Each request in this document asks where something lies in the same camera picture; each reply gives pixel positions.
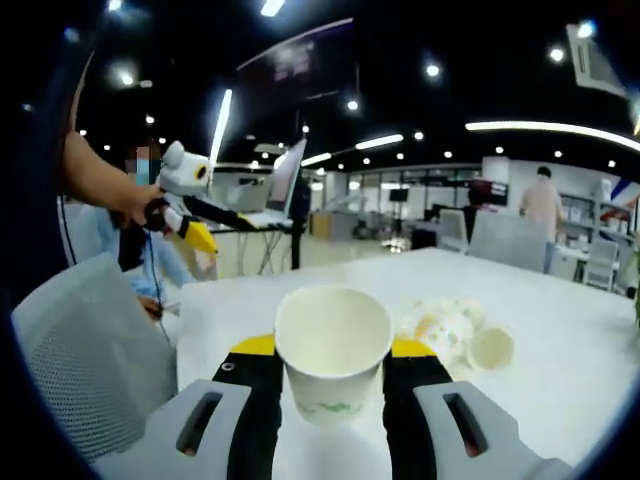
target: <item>fluorescent light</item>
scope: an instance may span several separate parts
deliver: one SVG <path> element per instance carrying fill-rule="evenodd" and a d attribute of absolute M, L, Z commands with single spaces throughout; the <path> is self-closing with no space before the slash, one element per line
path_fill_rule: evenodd
<path fill-rule="evenodd" d="M 608 142 L 617 143 L 624 147 L 640 152 L 640 143 L 622 135 L 617 135 L 597 128 L 581 127 L 579 125 L 569 125 L 566 123 L 551 122 L 528 122 L 528 121 L 498 121 L 498 122 L 475 122 L 467 123 L 466 129 L 472 132 L 487 130 L 542 130 L 547 132 L 573 133 L 586 137 L 599 138 Z"/>
<path fill-rule="evenodd" d="M 578 37 L 580 38 L 590 38 L 590 37 L 593 37 L 595 33 L 596 33 L 596 24 L 591 20 L 582 22 L 580 24 L 580 27 L 578 27 Z"/>
<path fill-rule="evenodd" d="M 211 153 L 209 154 L 209 164 L 215 165 L 218 161 L 218 155 L 220 154 L 220 147 L 222 146 L 222 137 L 227 129 L 227 122 L 229 121 L 229 114 L 231 113 L 231 99 L 233 92 L 226 90 L 224 97 L 222 98 L 222 105 L 220 106 L 220 113 L 218 114 L 218 123 L 216 123 L 216 129 L 213 134 L 213 141 L 211 142 Z"/>
<path fill-rule="evenodd" d="M 382 145 L 389 145 L 391 143 L 398 143 L 404 140 L 404 137 L 400 134 L 389 135 L 387 137 L 374 138 L 373 140 L 367 140 L 366 142 L 356 143 L 357 150 L 366 150 L 367 148 L 381 147 Z"/>
<path fill-rule="evenodd" d="M 307 167 L 309 165 L 313 165 L 314 163 L 324 162 L 325 160 L 329 160 L 331 158 L 330 153 L 321 153 L 320 155 L 316 155 L 315 157 L 307 158 L 302 161 L 302 166 Z"/>
<path fill-rule="evenodd" d="M 284 5 L 284 0 L 266 0 L 260 15 L 264 17 L 275 17 Z"/>
<path fill-rule="evenodd" d="M 427 75 L 430 77 L 437 77 L 440 74 L 440 67 L 437 65 L 429 65 L 427 67 Z"/>
<path fill-rule="evenodd" d="M 564 58 L 564 50 L 556 47 L 552 49 L 551 52 L 549 52 L 549 57 L 551 57 L 551 60 L 553 60 L 554 62 L 560 63 Z"/>

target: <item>paper cup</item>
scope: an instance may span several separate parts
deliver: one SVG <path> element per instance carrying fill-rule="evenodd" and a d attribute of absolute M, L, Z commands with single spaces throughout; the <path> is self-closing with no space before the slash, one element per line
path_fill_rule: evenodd
<path fill-rule="evenodd" d="M 366 403 L 391 349 L 393 325 L 385 308 L 365 293 L 310 287 L 280 304 L 275 340 L 302 417 L 333 426 Z"/>
<path fill-rule="evenodd" d="M 513 357 L 513 337 L 498 327 L 476 332 L 467 345 L 467 361 L 476 370 L 506 367 Z"/>

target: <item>air vent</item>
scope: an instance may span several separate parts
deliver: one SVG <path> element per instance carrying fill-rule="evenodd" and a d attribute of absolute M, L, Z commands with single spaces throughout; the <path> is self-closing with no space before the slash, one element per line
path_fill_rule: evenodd
<path fill-rule="evenodd" d="M 567 25 L 567 35 L 578 86 L 628 98 L 627 91 L 598 45 L 590 38 L 578 37 L 576 25 Z"/>

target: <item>table surface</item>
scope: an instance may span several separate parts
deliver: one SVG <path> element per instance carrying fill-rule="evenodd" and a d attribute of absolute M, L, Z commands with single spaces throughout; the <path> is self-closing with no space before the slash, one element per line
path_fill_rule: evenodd
<path fill-rule="evenodd" d="M 416 301 L 470 298 L 511 330 L 513 361 L 468 380 L 518 420 L 542 457 L 577 465 L 608 431 L 640 364 L 630 300 L 566 280 L 436 249 L 303 269 L 276 276 L 187 285 L 178 382 L 211 379 L 229 349 L 269 333 L 289 292 L 345 284 L 378 298 L 398 319 Z M 377 392 L 348 426 L 323 431 L 295 411 L 285 380 L 274 479 L 390 479 Z"/>

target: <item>black ceiling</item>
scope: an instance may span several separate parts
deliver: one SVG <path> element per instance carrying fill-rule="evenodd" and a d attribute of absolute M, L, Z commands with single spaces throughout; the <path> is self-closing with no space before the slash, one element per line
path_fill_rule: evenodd
<path fill-rule="evenodd" d="M 511 158 L 638 176 L 638 154 L 609 142 L 567 134 L 464 129 L 469 121 L 540 120 L 631 136 L 627 101 L 578 88 L 571 62 L 554 64 L 548 58 L 552 46 L 568 51 L 567 23 L 593 18 L 604 25 L 611 15 L 559 5 L 565 2 L 490 8 L 468 2 L 286 0 L 276 17 L 266 18 L 259 14 L 263 3 L 125 0 L 90 67 L 78 128 L 88 131 L 97 149 L 112 145 L 105 156 L 122 155 L 126 147 L 149 136 L 181 140 L 188 149 L 208 155 L 222 94 L 234 87 L 239 64 L 294 35 L 353 17 L 358 72 L 356 76 L 354 67 L 354 81 L 339 94 L 259 121 L 243 121 L 246 112 L 232 110 L 220 161 L 273 162 L 253 153 L 255 145 L 292 143 L 305 123 L 311 129 L 307 157 L 349 150 L 384 134 L 405 136 L 404 142 L 388 148 L 350 151 L 317 165 L 325 169 L 338 164 L 350 171 L 479 162 L 500 145 Z M 442 69 L 437 81 L 425 75 L 428 60 Z M 628 71 L 636 68 L 633 60 L 624 59 Z M 137 78 L 151 80 L 153 87 L 114 87 L 109 72 L 118 64 L 134 66 Z M 345 103 L 357 90 L 361 108 L 352 114 Z M 145 124 L 146 114 L 154 116 L 154 125 Z M 415 131 L 424 133 L 423 141 L 413 139 Z M 256 140 L 247 140 L 247 135 Z M 553 156 L 555 150 L 563 152 L 561 159 Z M 444 151 L 453 152 L 453 157 L 445 159 Z M 398 152 L 404 153 L 403 160 L 396 158 Z M 371 159 L 368 166 L 362 163 L 363 153 Z M 614 169 L 607 167 L 609 159 L 616 161 Z"/>

